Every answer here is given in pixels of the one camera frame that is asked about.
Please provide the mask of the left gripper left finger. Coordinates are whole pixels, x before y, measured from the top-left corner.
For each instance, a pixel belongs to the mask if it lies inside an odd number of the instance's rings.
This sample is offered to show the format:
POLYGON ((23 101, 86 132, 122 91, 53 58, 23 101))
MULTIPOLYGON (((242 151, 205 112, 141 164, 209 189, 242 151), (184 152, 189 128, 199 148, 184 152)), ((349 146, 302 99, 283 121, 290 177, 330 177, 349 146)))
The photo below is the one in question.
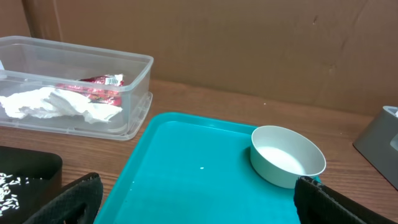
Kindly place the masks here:
POLYGON ((91 172, 62 187, 60 193, 45 204, 24 224, 91 224, 103 199, 99 174, 91 172))

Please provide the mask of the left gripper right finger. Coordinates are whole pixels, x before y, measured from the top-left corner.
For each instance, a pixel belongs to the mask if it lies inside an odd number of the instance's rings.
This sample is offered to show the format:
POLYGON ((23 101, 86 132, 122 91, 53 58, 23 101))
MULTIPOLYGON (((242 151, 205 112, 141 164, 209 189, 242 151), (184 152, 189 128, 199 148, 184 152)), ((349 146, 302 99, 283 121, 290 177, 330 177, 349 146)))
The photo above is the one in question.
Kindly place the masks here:
POLYGON ((301 224, 397 224, 307 176, 295 183, 301 224))

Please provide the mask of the grey bowl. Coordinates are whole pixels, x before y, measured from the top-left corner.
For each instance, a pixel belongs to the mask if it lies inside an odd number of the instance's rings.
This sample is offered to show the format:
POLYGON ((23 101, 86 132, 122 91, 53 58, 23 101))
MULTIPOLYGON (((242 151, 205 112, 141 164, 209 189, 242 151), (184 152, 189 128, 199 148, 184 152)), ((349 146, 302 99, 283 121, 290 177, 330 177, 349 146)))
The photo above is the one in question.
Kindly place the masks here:
POLYGON ((326 169, 318 146, 280 126, 260 126, 252 132, 250 161, 263 179, 285 189, 293 189, 301 176, 316 177, 326 169))

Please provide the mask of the rice food scraps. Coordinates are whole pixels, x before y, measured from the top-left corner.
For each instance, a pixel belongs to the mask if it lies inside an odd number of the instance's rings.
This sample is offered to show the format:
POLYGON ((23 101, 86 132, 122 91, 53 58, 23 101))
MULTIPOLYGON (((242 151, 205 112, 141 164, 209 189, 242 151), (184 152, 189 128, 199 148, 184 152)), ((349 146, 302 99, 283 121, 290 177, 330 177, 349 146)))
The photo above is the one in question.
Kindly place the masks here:
POLYGON ((20 210, 21 187, 29 183, 28 177, 1 173, 1 217, 20 210))

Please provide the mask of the white napkin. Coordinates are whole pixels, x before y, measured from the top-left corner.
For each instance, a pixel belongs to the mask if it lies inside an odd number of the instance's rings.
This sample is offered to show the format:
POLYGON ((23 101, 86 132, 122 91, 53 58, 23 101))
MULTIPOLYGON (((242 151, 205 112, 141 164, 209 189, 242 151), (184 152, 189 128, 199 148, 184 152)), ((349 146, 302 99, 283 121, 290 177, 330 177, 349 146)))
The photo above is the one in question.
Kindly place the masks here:
POLYGON ((85 122, 108 123, 122 108, 106 103, 93 103, 82 94, 53 87, 14 93, 1 97, 1 106, 10 118, 32 116, 50 119, 60 116, 82 116, 85 122))

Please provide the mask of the red snack wrapper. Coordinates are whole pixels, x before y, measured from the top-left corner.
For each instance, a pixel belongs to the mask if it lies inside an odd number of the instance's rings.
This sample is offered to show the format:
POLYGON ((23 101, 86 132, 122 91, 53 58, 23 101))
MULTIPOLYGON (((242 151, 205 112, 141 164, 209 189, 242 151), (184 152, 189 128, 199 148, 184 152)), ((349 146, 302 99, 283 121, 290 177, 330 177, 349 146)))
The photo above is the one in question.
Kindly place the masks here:
MULTIPOLYGON (((124 75, 103 75, 98 77, 91 77, 87 79, 81 79, 82 82, 89 82, 101 85, 111 85, 121 87, 124 85, 124 75)), ((99 88, 89 88, 85 86, 57 84, 56 87, 70 90, 82 94, 88 97, 94 103, 106 103, 113 106, 121 106, 122 99, 118 91, 104 90, 99 88)))

